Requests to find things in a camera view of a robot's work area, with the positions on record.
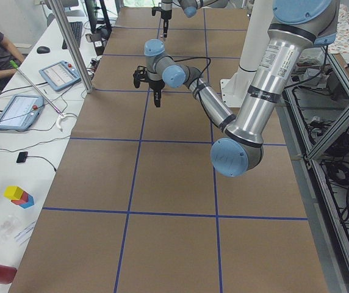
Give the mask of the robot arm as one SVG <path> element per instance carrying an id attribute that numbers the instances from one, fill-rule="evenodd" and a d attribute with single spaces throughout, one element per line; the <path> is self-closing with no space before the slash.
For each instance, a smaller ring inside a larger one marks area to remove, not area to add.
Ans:
<path id="1" fill-rule="evenodd" d="M 134 84 L 147 82 L 160 103 L 165 86 L 186 86 L 209 120 L 225 135 L 210 159 L 222 175 L 239 176 L 263 157 L 262 132 L 305 49 L 336 38 L 339 1 L 251 1 L 250 23 L 239 68 L 216 93 L 202 72 L 173 60 L 162 40 L 145 43 L 146 65 Z"/>
<path id="2" fill-rule="evenodd" d="M 209 7 L 212 5 L 217 5 L 218 8 L 225 8 L 229 1 L 221 0 L 183 0 L 178 1 L 177 6 L 182 9 L 187 18 L 193 17 L 197 10 L 203 7 Z M 175 2 L 172 0 L 161 1 L 158 6 L 151 9 L 152 16 L 155 16 L 157 12 L 160 13 L 160 18 L 163 20 L 163 33 L 161 39 L 166 40 L 168 36 L 169 21 L 172 18 L 173 4 Z"/>

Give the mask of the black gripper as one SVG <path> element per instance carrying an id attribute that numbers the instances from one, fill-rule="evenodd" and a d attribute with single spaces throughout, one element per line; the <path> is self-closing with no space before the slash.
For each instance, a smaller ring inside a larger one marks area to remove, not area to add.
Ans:
<path id="1" fill-rule="evenodd" d="M 165 42 L 168 37 L 169 21 L 171 20 L 171 10 L 162 10 L 161 18 L 164 21 L 162 40 Z"/>
<path id="2" fill-rule="evenodd" d="M 162 98 L 161 92 L 162 92 L 162 89 L 165 87 L 164 81 L 163 80 L 158 80 L 158 81 L 150 80 L 149 87 L 150 87 L 150 89 L 153 90 L 154 105 L 156 107 L 161 107 L 161 98 Z"/>

